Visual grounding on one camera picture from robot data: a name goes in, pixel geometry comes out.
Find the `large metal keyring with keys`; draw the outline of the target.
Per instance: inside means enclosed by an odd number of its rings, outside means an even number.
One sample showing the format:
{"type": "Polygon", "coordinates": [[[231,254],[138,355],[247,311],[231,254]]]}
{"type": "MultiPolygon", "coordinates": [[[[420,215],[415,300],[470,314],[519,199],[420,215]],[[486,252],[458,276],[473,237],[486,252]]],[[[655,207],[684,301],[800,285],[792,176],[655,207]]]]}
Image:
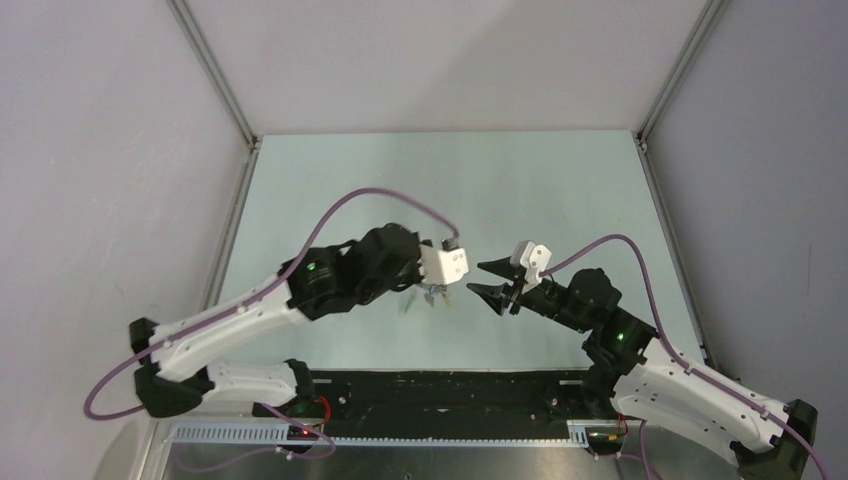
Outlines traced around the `large metal keyring with keys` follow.
{"type": "Polygon", "coordinates": [[[446,307],[453,305],[446,285],[415,285],[409,289],[406,299],[401,302],[400,313],[408,314],[417,303],[421,302],[431,308],[434,308],[438,303],[442,303],[446,307]]]}

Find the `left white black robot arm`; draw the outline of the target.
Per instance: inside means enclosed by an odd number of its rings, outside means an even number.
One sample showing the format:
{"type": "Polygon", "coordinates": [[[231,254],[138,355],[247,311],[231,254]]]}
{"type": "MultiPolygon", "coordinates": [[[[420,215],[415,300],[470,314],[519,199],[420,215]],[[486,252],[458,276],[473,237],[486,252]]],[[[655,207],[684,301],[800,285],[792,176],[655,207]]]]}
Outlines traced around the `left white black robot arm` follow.
{"type": "Polygon", "coordinates": [[[154,418],[168,418],[223,401],[281,406],[297,417],[308,414],[316,390],[304,362],[253,366],[230,363],[224,354],[277,329],[428,285],[435,257],[432,241],[389,223],[360,239],[309,246],[247,293],[183,320],[133,321],[130,344],[138,357],[133,380],[142,409],[154,418]]]}

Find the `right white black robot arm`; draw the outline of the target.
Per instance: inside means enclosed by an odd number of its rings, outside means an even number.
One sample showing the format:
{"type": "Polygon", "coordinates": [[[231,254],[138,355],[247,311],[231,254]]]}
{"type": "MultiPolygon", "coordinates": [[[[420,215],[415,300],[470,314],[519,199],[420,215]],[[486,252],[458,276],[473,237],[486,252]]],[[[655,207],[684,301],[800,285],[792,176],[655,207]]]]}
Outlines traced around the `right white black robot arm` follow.
{"type": "Polygon", "coordinates": [[[479,268],[501,285],[468,284],[497,314],[530,310],[586,334],[591,359],[581,404],[591,416],[645,420],[707,448],[743,479],[799,479],[810,457],[817,410],[756,393],[710,367],[667,349],[651,324],[619,306],[621,293],[599,268],[582,269],[566,286],[530,285],[507,258],[479,268]]]}

